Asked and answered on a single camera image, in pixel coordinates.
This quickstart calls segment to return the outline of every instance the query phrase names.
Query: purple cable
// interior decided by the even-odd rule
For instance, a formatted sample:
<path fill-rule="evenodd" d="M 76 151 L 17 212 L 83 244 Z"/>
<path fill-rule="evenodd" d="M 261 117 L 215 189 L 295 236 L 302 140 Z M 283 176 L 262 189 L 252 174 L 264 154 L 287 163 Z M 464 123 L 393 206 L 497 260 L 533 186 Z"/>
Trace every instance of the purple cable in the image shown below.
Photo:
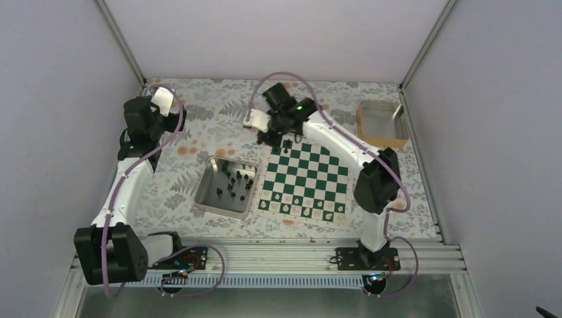
<path fill-rule="evenodd" d="M 161 285 L 160 285 L 160 292 L 162 293 L 162 296 L 164 296 L 164 295 L 168 295 L 168 296 L 170 296 L 170 297 L 197 297 L 197 296 L 202 296 L 202 295 L 205 295 L 205 294 L 207 294 L 207 293 L 212 292 L 213 290 L 216 290 L 216 289 L 219 287 L 219 285 L 221 284 L 221 282 L 223 281 L 223 278 L 225 277 L 225 258 L 224 258 L 224 256 L 221 254 L 221 252 L 219 252 L 219 250 L 218 250 L 216 247 L 214 247 L 214 246 L 212 246 L 212 245 L 209 245 L 209 244 L 201 243 L 201 244 L 195 244 L 195 245 L 191 245 L 191 246 L 184 247 L 184 248 L 182 248 L 181 250 L 179 250 L 179 251 L 173 253 L 172 255 L 169 255 L 169 256 L 167 256 L 167 257 L 161 258 L 160 260 L 157 260 L 156 262 L 161 262 L 161 261 L 164 261 L 164 260 L 169 260 L 169 259 L 171 259 L 171 258 L 173 258 L 173 257 L 176 257 L 177 255 L 180 255 L 181 253 L 185 252 L 186 250 L 189 250 L 189 249 L 194 248 L 194 247 L 206 247 L 206 248 L 210 248 L 210 249 L 214 250 L 214 251 L 219 255 L 219 257 L 221 258 L 221 263 L 222 263 L 222 267 L 221 267 L 221 277 L 219 277 L 219 280 L 215 283 L 215 285 L 213 285 L 213 286 L 212 286 L 211 288 L 209 288 L 208 290 L 204 290 L 204 291 L 201 291 L 201 292 L 199 292 L 199 293 L 180 293 L 180 294 L 173 294 L 173 293 L 167 293 L 167 292 L 165 292 L 165 291 L 164 291 L 164 285 L 165 285 L 167 282 L 169 282 L 170 280 L 175 280 L 176 278 L 180 278 L 180 279 L 182 279 L 182 278 L 183 278 L 183 279 L 187 279 L 187 278 L 184 278 L 184 277 L 168 277 L 168 278 L 166 278 L 165 280 L 162 280 L 162 283 L 161 283 Z"/>
<path fill-rule="evenodd" d="M 150 86 L 148 90 L 152 91 L 153 89 L 159 87 L 164 88 L 168 90 L 170 93 L 172 93 L 174 99 L 180 106 L 180 114 L 179 114 L 180 118 L 178 119 L 178 124 L 176 125 L 174 132 L 172 132 L 172 134 L 160 146 L 156 147 L 153 151 L 149 152 L 148 154 L 145 154 L 143 157 L 138 159 L 134 164 L 131 164 L 131 166 L 125 171 L 124 175 L 121 176 L 121 178 L 115 185 L 115 189 L 113 190 L 113 193 L 111 193 L 111 199 L 109 199 L 109 208 L 108 208 L 109 212 L 111 213 L 105 215 L 105 224 L 103 225 L 103 231 L 101 232 L 101 279 L 103 280 L 103 289 L 105 290 L 105 296 L 107 296 L 107 299 L 116 299 L 117 296 L 119 296 L 119 294 L 123 290 L 123 287 L 125 287 L 125 283 L 122 283 L 119 286 L 117 293 L 113 295 L 111 293 L 111 289 L 109 288 L 109 275 L 107 274 L 107 232 L 109 231 L 109 223 L 111 222 L 111 218 L 113 217 L 113 208 L 115 206 L 115 200 L 117 199 L 119 190 L 121 189 L 123 182 L 125 182 L 125 179 L 127 179 L 129 174 L 133 171 L 133 169 L 135 169 L 139 164 L 141 164 L 141 162 L 145 161 L 147 158 L 150 158 L 153 154 L 162 150 L 162 148 L 164 148 L 167 144 L 172 142 L 174 138 L 176 138 L 176 136 L 180 132 L 182 121 L 184 120 L 184 105 L 182 104 L 182 100 L 180 99 L 178 94 L 176 94 L 176 92 L 171 87 L 164 84 L 156 84 Z"/>
<path fill-rule="evenodd" d="M 306 88 L 308 89 L 308 91 L 310 92 L 310 95 L 312 95 L 312 99 L 314 100 L 314 105 L 316 105 L 316 109 L 318 110 L 318 112 L 320 113 L 320 115 L 322 116 L 322 118 L 324 119 L 324 121 L 334 130 L 337 131 L 343 138 L 347 139 L 349 142 L 351 142 L 352 144 L 354 144 L 357 148 L 361 149 L 363 152 L 369 154 L 369 156 L 371 156 L 373 159 L 375 159 L 381 166 L 384 167 L 384 169 L 386 169 L 386 171 L 392 176 L 392 178 L 394 179 L 394 181 L 398 184 L 398 186 L 400 187 L 400 189 L 402 190 L 402 192 L 404 193 L 404 198 L 406 199 L 406 208 L 404 209 L 396 209 L 394 207 L 388 207 L 386 209 L 386 216 L 384 218 L 384 238 L 386 238 L 387 240 L 389 240 L 390 242 L 394 242 L 396 239 L 400 239 L 403 240 L 404 242 L 406 242 L 406 244 L 408 244 L 408 246 L 412 249 L 412 252 L 414 253 L 414 258 L 416 260 L 416 269 L 414 270 L 414 275 L 412 276 L 412 279 L 408 282 L 408 284 L 406 284 L 406 286 L 404 286 L 402 289 L 395 291 L 394 293 L 390 293 L 388 295 L 377 295 L 379 298 L 386 298 L 386 297 L 391 297 L 391 296 L 395 296 L 398 295 L 399 293 L 402 293 L 404 291 L 406 291 L 407 289 L 409 289 L 412 286 L 412 283 L 414 282 L 414 280 L 416 279 L 416 276 L 418 275 L 418 270 L 420 268 L 420 262 L 418 259 L 418 254 L 414 248 L 414 246 L 404 237 L 394 237 L 394 238 L 390 238 L 388 236 L 388 219 L 390 217 L 390 212 L 397 212 L 397 213 L 405 213 L 408 212 L 410 210 L 410 207 L 412 206 L 411 202 L 410 202 L 410 195 L 408 194 L 408 192 L 406 191 L 406 187 L 404 187 L 404 184 L 402 184 L 402 181 L 400 180 L 400 178 L 398 177 L 398 175 L 396 175 L 396 173 L 394 173 L 394 171 L 392 170 L 392 168 L 390 166 L 388 166 L 388 164 L 386 164 L 386 162 L 384 162 L 383 159 L 379 158 L 378 155 L 376 155 L 375 153 L 373 153 L 372 151 L 370 151 L 366 146 L 363 146 L 361 143 L 357 142 L 355 139 L 351 138 L 346 132 L 342 131 L 339 127 L 335 126 L 333 124 L 333 122 L 330 120 L 330 118 L 328 118 L 328 116 L 326 116 L 326 114 L 324 113 L 324 110 L 322 109 L 322 107 L 320 107 L 320 103 L 318 103 L 318 99 L 316 97 L 316 94 L 314 93 L 314 90 L 312 89 L 312 87 L 310 86 L 310 84 L 302 77 L 300 77 L 297 74 L 291 73 L 291 72 L 274 72 L 271 73 L 269 75 L 267 75 L 266 77 L 262 78 L 256 85 L 256 87 L 254 88 L 254 91 L 252 92 L 252 95 L 250 96 L 250 102 L 248 104 L 248 115 L 246 116 L 246 121 L 250 120 L 250 112 L 251 110 L 254 108 L 254 99 L 256 98 L 256 95 L 258 93 L 258 89 L 261 87 L 261 85 L 263 85 L 263 83 L 274 77 L 274 76 L 279 76 L 279 75 L 285 75 L 285 76 L 290 76 L 293 78 L 296 78 L 297 80 L 301 81 Z"/>

